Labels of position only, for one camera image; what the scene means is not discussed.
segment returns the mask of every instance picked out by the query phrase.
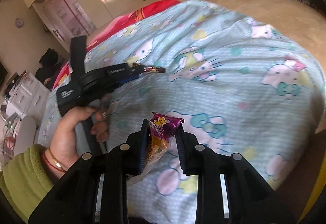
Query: human hand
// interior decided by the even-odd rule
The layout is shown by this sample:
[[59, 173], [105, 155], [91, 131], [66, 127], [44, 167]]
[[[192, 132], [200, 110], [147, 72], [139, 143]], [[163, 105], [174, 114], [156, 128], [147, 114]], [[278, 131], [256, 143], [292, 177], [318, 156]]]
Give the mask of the human hand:
[[[95, 111], [91, 107], [74, 107], [59, 121], [53, 134], [50, 149], [53, 157], [56, 158], [64, 170], [68, 170], [79, 158], [76, 151], [75, 126], [78, 122], [89, 118]], [[91, 134], [96, 136], [98, 142], [104, 142], [109, 138], [108, 126], [105, 122], [105, 111], [97, 111], [95, 113], [95, 119], [98, 122], [92, 127]], [[43, 162], [47, 166], [47, 172], [54, 175], [55, 178], [61, 178], [64, 173], [54, 168], [57, 166], [54, 163], [49, 149], [45, 151], [45, 156], [52, 165], [49, 165], [45, 161]]]

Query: candy wrapper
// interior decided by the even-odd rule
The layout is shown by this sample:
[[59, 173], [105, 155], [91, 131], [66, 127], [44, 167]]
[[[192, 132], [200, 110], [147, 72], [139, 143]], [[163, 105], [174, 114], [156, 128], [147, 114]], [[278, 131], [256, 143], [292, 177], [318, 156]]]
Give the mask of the candy wrapper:
[[151, 170], [156, 162], [164, 155], [171, 145], [171, 141], [177, 131], [177, 128], [185, 120], [174, 116], [164, 115], [153, 112], [154, 116], [149, 121], [150, 140], [147, 146], [146, 166], [141, 175], [128, 177], [127, 185], [133, 185], [141, 181]]

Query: hello kitty blanket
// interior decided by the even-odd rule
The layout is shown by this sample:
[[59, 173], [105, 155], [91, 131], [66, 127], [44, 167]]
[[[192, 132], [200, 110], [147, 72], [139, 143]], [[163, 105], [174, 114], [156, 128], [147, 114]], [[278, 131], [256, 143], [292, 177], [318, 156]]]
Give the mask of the hello kitty blanket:
[[[160, 112], [215, 152], [239, 152], [277, 188], [300, 158], [322, 115], [317, 60], [271, 25], [213, 3], [190, 0], [141, 20], [90, 51], [86, 71], [127, 62], [166, 68], [110, 95], [108, 150]], [[39, 143], [60, 114], [50, 94]], [[197, 178], [183, 175], [175, 141], [145, 179], [128, 188], [129, 214], [152, 223], [194, 223]], [[225, 200], [225, 213], [228, 212]]]

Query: pile of clothes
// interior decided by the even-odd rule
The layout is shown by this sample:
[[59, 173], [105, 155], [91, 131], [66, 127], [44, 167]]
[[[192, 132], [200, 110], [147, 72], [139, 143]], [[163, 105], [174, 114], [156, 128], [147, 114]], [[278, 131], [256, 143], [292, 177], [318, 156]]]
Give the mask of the pile of clothes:
[[52, 90], [54, 81], [62, 68], [63, 58], [54, 49], [49, 48], [39, 62], [42, 67], [36, 71], [35, 77], [45, 87]]

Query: wrist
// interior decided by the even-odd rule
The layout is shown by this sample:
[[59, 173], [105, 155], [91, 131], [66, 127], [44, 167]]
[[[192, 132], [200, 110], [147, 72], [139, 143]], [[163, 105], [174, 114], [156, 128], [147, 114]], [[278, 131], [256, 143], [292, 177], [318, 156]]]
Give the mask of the wrist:
[[50, 155], [49, 149], [46, 149], [41, 155], [41, 162], [46, 174], [53, 183], [58, 181], [65, 174], [64, 170], [56, 167]]
[[65, 155], [64, 153], [62, 154], [62, 152], [57, 153], [56, 148], [51, 149], [51, 147], [49, 147], [47, 151], [56, 167], [63, 171], [67, 171], [79, 158], [77, 152]]

